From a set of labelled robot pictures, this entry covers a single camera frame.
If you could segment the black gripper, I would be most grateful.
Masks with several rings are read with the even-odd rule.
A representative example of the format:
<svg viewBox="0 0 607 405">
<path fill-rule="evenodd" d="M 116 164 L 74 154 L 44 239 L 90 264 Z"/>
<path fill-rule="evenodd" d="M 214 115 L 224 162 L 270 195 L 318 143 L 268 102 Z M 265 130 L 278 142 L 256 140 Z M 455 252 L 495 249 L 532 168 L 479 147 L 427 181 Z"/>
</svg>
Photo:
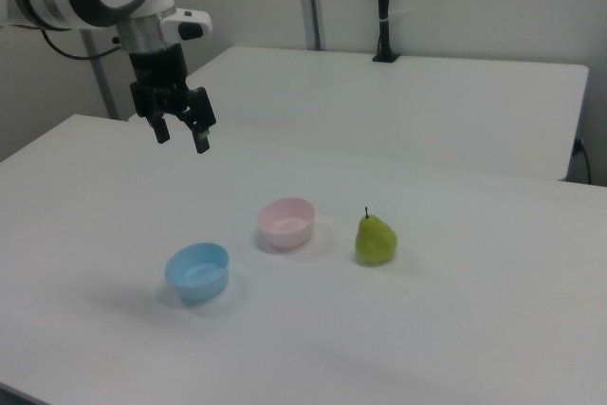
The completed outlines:
<svg viewBox="0 0 607 405">
<path fill-rule="evenodd" d="M 210 128 L 216 124 L 216 118 L 206 89 L 190 88 L 186 82 L 188 67 L 182 46 L 132 53 L 129 58 L 136 75 L 131 84 L 136 111 L 153 128 L 157 142 L 170 139 L 164 119 L 169 114 L 189 126 L 196 152 L 207 152 Z"/>
</svg>

